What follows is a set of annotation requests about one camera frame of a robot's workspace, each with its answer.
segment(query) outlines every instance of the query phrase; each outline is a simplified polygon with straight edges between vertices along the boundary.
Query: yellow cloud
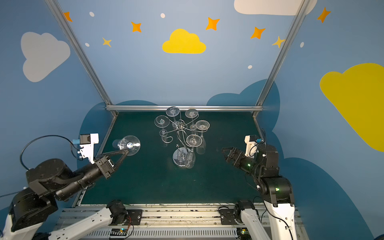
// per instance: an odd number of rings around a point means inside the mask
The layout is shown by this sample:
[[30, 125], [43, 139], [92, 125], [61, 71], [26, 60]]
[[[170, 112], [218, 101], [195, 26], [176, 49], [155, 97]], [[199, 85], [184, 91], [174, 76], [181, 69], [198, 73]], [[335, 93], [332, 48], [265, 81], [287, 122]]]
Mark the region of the yellow cloud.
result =
[[343, 74], [329, 72], [320, 88], [357, 134], [384, 152], [384, 67], [363, 63]]
[[200, 42], [199, 37], [184, 29], [176, 29], [163, 43], [163, 50], [166, 53], [203, 53], [207, 47]]

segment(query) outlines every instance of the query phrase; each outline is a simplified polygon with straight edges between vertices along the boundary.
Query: blue wall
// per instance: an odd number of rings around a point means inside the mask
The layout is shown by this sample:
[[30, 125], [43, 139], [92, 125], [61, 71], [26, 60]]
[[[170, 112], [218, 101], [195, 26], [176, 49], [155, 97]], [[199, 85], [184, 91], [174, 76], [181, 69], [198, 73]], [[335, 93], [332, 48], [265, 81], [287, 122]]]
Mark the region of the blue wall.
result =
[[[26, 143], [48, 134], [77, 139], [83, 121], [84, 130], [100, 133], [101, 142], [111, 121], [105, 105], [98, 105], [102, 99], [72, 48], [69, 58], [41, 81], [31, 82], [26, 78], [23, 73], [26, 58], [20, 43], [26, 32], [50, 33], [69, 44], [44, 0], [0, 2], [0, 195], [26, 186], [25, 169], [19, 163], [20, 151]], [[89, 125], [84, 118], [92, 108], [101, 117]], [[25, 165], [30, 168], [49, 158], [60, 158], [72, 170], [77, 168], [68, 142], [58, 137], [33, 143], [23, 155]], [[0, 209], [8, 207], [12, 198], [0, 198]], [[61, 203], [62, 207], [68, 205], [70, 202]], [[58, 214], [50, 218], [45, 230], [52, 228]]]
[[[279, 52], [272, 44], [278, 36], [285, 38], [293, 20], [293, 16], [239, 13], [234, 0], [59, 3], [70, 13], [70, 24], [114, 104], [142, 100], [158, 105], [206, 105], [217, 94], [240, 94], [268, 77]], [[216, 31], [206, 30], [208, 18], [220, 19]], [[133, 32], [131, 22], [141, 23], [141, 32]], [[255, 27], [265, 28], [260, 39], [251, 39]], [[207, 47], [205, 52], [164, 52], [163, 43], [179, 28], [197, 34]], [[103, 45], [103, 38], [111, 40], [111, 47]], [[255, 91], [255, 99], [261, 89]]]
[[[317, 18], [325, 7], [331, 13], [322, 23]], [[269, 130], [269, 143], [281, 145], [281, 172], [293, 181], [312, 240], [372, 239], [384, 232], [384, 152], [360, 138], [319, 85], [331, 71], [343, 73], [362, 63], [384, 66], [383, 12], [382, 1], [318, 0], [280, 68], [278, 93], [269, 93], [258, 116], [261, 127]], [[357, 116], [372, 104], [364, 101], [364, 94], [349, 103], [356, 106]], [[384, 111], [383, 106], [377, 111]]]

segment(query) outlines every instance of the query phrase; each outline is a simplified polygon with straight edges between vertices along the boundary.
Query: wine glass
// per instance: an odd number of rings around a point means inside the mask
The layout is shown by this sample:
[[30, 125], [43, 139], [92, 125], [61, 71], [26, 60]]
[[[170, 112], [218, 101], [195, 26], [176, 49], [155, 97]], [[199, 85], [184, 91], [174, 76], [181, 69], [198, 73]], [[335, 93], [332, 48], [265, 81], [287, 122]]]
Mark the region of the wine glass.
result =
[[198, 147], [202, 143], [202, 139], [199, 135], [191, 134], [187, 137], [186, 143], [192, 147], [191, 151], [188, 152], [186, 159], [185, 159], [185, 167], [186, 168], [193, 168], [196, 161], [196, 155], [194, 152], [194, 148]]
[[177, 107], [169, 107], [166, 110], [166, 114], [168, 117], [173, 117], [173, 121], [176, 122], [176, 116], [180, 113], [180, 109]]
[[132, 156], [132, 155], [135, 155], [140, 150], [141, 144], [140, 144], [140, 140], [137, 137], [133, 135], [128, 135], [122, 138], [121, 140], [119, 140], [117, 142], [117, 145], [116, 146], [114, 145], [114, 147], [120, 150], [128, 149], [129, 150], [128, 156]]
[[[203, 132], [206, 132], [209, 127], [210, 127], [210, 124], [206, 120], [199, 120], [196, 123], [196, 128], [201, 130], [201, 131], [203, 131]], [[204, 139], [204, 136], [203, 136], [203, 132], [201, 132], [201, 134], [200, 134], [200, 137], [202, 139], [202, 143], [201, 143], [201, 145], [199, 147], [196, 148], [196, 152], [198, 154], [204, 154], [205, 150], [207, 148], [207, 143], [205, 142], [205, 139]]]
[[168, 146], [168, 141], [167, 141], [167, 131], [165, 130], [165, 128], [169, 125], [170, 123], [170, 120], [167, 116], [164, 116], [164, 115], [160, 115], [160, 116], [157, 116], [155, 118], [155, 125], [156, 127], [160, 127], [161, 130], [159, 132], [160, 136], [161, 136], [161, 141], [162, 141], [162, 144], [161, 146], [162, 147], [166, 147]]

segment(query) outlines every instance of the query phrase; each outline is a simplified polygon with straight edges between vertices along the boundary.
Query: aluminum frame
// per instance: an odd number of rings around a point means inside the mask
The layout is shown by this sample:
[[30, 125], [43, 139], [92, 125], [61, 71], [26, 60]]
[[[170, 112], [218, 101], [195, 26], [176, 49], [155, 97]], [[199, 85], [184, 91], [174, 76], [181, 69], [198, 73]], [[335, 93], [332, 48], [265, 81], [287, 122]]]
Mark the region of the aluminum frame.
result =
[[60, 7], [60, 4], [57, 2], [57, 0], [45, 0], [45, 3], [48, 5], [49, 9], [51, 10], [51, 13], [56, 18], [65, 36], [68, 38], [68, 41], [71, 43], [74, 51], [79, 57], [81, 63], [83, 64], [85, 70], [87, 71], [89, 77], [91, 78], [93, 84], [95, 85], [97, 91], [99, 92], [105, 104], [108, 104], [108, 105], [113, 104], [104, 86], [102, 85], [99, 77], [97, 76], [96, 71], [92, 67], [91, 62], [89, 61], [83, 48], [81, 47], [81, 44], [77, 39], [71, 25], [68, 23], [67, 19], [65, 18], [63, 10]]
[[[127, 111], [165, 111], [167, 108], [173, 107], [172, 105], [107, 105], [108, 111], [127, 112]], [[238, 111], [238, 112], [249, 112], [249, 111], [262, 111], [262, 106], [175, 106], [182, 111], [188, 109], [196, 109], [198, 111]]]
[[[143, 210], [141, 216], [140, 225], [135, 225], [135, 231], [142, 230], [172, 230], [177, 228], [178, 230], [197, 230], [202, 228], [203, 230], [225, 230], [226, 228], [243, 227], [244, 225], [221, 225], [220, 213], [217, 209], [221, 206], [226, 206], [229, 209], [234, 208], [233, 203], [205, 203], [205, 204], [130, 204], [124, 205], [126, 209], [141, 209]], [[99, 211], [106, 205], [104, 204], [92, 204], [92, 205], [81, 205], [76, 208], [64, 209], [59, 217], [59, 220], [55, 226], [55, 229], [61, 229], [67, 227], [73, 223], [76, 223], [88, 216], [91, 216], [95, 212]], [[265, 211], [263, 203], [254, 203], [255, 208], [259, 214]], [[300, 217], [300, 213], [295, 211], [295, 227], [298, 240], [308, 240], [308, 235], [305, 231], [305, 226]], [[265, 212], [262, 226], [265, 228], [270, 227], [270, 219], [268, 212]], [[118, 226], [109, 226], [108, 228], [98, 229], [98, 233], [90, 233], [90, 239], [95, 235], [107, 235], [100, 233], [110, 228], [119, 228]], [[147, 238], [147, 235], [142, 237], [134, 236], [133, 238]]]
[[307, 7], [309, 5], [309, 2], [311, 0], [303, 0], [300, 4], [300, 7], [295, 15], [295, 18], [292, 21], [292, 24], [288, 30], [287, 36], [285, 37], [284, 44], [282, 48], [279, 51], [279, 54], [277, 55], [276, 61], [273, 64], [272, 70], [267, 78], [267, 81], [265, 82], [265, 85], [260, 93], [259, 98], [257, 99], [256, 106], [262, 106], [265, 98], [269, 92], [269, 90], [272, 87], [273, 82], [275, 81], [275, 78], [280, 70], [281, 65], [284, 62], [284, 59], [289, 51], [289, 48], [291, 47], [293, 40], [295, 39], [299, 28], [301, 24], [303, 23], [303, 20], [305, 18], [305, 13], [307, 10]]
[[105, 134], [105, 137], [104, 137], [103, 141], [101, 142], [101, 145], [100, 145], [100, 148], [99, 148], [99, 150], [97, 152], [97, 155], [103, 153], [105, 144], [107, 143], [107, 140], [109, 138], [109, 135], [111, 134], [113, 126], [115, 125], [116, 119], [117, 119], [117, 116], [113, 116], [111, 124], [108, 127], [107, 133]]

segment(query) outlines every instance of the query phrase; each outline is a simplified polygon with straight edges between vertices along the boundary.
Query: glass base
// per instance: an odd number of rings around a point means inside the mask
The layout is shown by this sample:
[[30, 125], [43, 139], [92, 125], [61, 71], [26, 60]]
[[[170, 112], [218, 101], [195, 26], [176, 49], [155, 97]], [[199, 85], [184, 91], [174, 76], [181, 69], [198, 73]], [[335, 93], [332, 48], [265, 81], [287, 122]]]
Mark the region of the glass base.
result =
[[[187, 154], [188, 152], [190, 152], [191, 150], [189, 148], [185, 149], [185, 147], [181, 147], [179, 148], [179, 150], [182, 152], [182, 153], [185, 153]], [[174, 151], [173, 155], [172, 155], [172, 159], [173, 159], [173, 163], [178, 166], [179, 168], [187, 168], [185, 166], [185, 162], [184, 161], [179, 161], [178, 158], [177, 158], [177, 154], [179, 153], [179, 151], [176, 149], [176, 151]]]

